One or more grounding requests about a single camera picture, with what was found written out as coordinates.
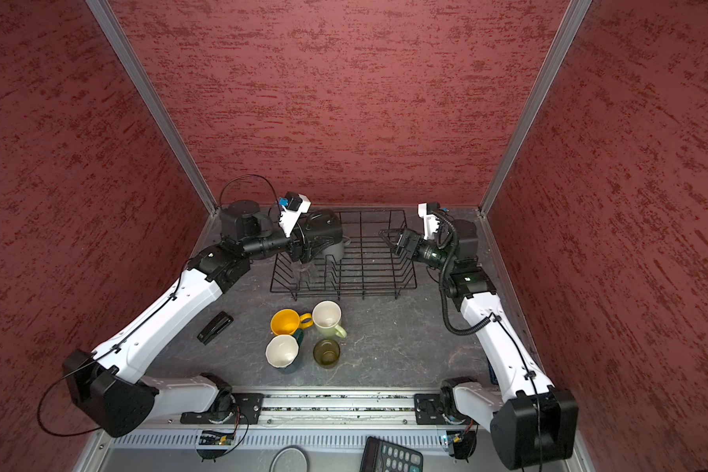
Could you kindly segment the clear glass tumbler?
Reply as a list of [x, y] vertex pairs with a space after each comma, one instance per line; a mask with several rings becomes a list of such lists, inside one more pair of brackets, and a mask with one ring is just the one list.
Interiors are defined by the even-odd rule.
[[309, 288], [313, 286], [319, 277], [318, 269], [315, 264], [293, 264], [292, 274], [296, 284], [300, 288]]

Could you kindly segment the white cup dark green base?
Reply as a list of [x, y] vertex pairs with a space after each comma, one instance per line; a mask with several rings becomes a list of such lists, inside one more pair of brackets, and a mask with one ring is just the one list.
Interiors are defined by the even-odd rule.
[[275, 336], [265, 348], [265, 359], [279, 371], [291, 371], [296, 367], [300, 344], [294, 336]]

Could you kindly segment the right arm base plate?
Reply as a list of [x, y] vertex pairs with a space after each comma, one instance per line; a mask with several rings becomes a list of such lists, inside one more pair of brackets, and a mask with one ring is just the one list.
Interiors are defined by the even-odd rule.
[[485, 428], [500, 409], [493, 395], [460, 391], [454, 402], [444, 402], [438, 393], [417, 393], [413, 396], [418, 425], [468, 426], [472, 421]]

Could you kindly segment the black stapler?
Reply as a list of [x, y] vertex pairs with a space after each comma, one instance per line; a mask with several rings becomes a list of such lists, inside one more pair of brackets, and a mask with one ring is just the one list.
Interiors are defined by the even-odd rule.
[[198, 333], [197, 340], [201, 344], [208, 345], [233, 323], [234, 318], [232, 316], [226, 312], [220, 312]]

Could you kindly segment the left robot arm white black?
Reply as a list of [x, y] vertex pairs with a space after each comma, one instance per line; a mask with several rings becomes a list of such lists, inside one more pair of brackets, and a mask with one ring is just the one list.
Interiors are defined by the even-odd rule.
[[272, 223], [252, 201], [238, 201], [221, 212], [218, 243], [202, 249], [177, 281], [137, 319], [93, 352], [76, 350], [63, 363], [72, 401], [112, 438], [123, 437], [147, 420], [195, 413], [212, 423], [237, 419], [232, 388], [216, 375], [157, 379], [147, 369], [157, 355], [204, 308], [218, 300], [254, 260], [292, 253], [292, 231], [311, 206], [289, 193]]

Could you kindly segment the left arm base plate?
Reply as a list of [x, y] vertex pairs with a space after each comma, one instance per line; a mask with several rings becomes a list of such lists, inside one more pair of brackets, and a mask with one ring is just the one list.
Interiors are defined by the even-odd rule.
[[262, 412], [265, 396], [262, 393], [222, 393], [208, 411], [186, 412], [180, 417], [184, 425], [256, 425]]

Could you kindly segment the round grey disc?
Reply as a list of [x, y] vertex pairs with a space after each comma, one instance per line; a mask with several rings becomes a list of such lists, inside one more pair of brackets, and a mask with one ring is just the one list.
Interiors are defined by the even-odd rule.
[[308, 472], [309, 460], [306, 452], [297, 446], [280, 450], [269, 466], [269, 472]]

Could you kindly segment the black calculator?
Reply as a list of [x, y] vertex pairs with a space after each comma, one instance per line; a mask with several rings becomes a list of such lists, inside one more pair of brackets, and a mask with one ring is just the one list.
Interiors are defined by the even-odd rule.
[[368, 437], [360, 463], [360, 472], [422, 472], [421, 452], [393, 442]]

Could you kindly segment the olive green glass cup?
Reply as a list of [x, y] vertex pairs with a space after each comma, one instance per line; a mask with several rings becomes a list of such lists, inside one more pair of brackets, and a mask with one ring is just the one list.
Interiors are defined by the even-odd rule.
[[330, 369], [340, 358], [340, 345], [332, 338], [322, 339], [314, 346], [313, 357], [320, 367]]

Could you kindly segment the white ceramic mug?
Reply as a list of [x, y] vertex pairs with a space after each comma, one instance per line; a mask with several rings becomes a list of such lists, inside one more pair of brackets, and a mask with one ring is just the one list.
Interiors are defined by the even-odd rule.
[[333, 260], [335, 263], [340, 263], [350, 243], [351, 239], [347, 236], [343, 236], [338, 243], [334, 243], [322, 251], [323, 258]]

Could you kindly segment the black mug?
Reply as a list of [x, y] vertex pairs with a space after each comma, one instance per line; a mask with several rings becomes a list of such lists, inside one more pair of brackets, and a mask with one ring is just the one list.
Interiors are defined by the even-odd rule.
[[322, 251], [338, 243], [343, 237], [342, 223], [338, 214], [327, 208], [308, 214], [304, 221], [297, 225], [296, 232], [302, 241], [300, 256], [302, 263], [310, 263], [318, 257], [323, 258]]

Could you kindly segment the yellow mug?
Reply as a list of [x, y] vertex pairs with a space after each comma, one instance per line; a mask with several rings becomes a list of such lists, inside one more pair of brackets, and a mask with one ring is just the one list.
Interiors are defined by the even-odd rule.
[[300, 315], [295, 310], [283, 309], [276, 312], [271, 318], [271, 332], [275, 336], [295, 334], [297, 330], [306, 330], [314, 324], [311, 313]]

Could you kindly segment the blue stapler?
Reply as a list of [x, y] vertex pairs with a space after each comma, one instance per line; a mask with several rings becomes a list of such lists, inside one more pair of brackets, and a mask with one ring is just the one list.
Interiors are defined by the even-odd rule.
[[499, 380], [491, 363], [488, 363], [488, 372], [491, 384], [497, 387], [499, 385]]

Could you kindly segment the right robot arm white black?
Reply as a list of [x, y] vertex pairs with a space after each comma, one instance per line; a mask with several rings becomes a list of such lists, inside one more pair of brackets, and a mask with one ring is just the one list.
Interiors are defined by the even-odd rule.
[[386, 229], [380, 236], [397, 257], [438, 271], [444, 325], [451, 334], [479, 339], [499, 389], [490, 395], [468, 378], [447, 380], [444, 412], [489, 432], [509, 470], [571, 458], [578, 404], [570, 391], [554, 386], [507, 319], [497, 288], [479, 262], [475, 224], [440, 212], [423, 221], [422, 233]]

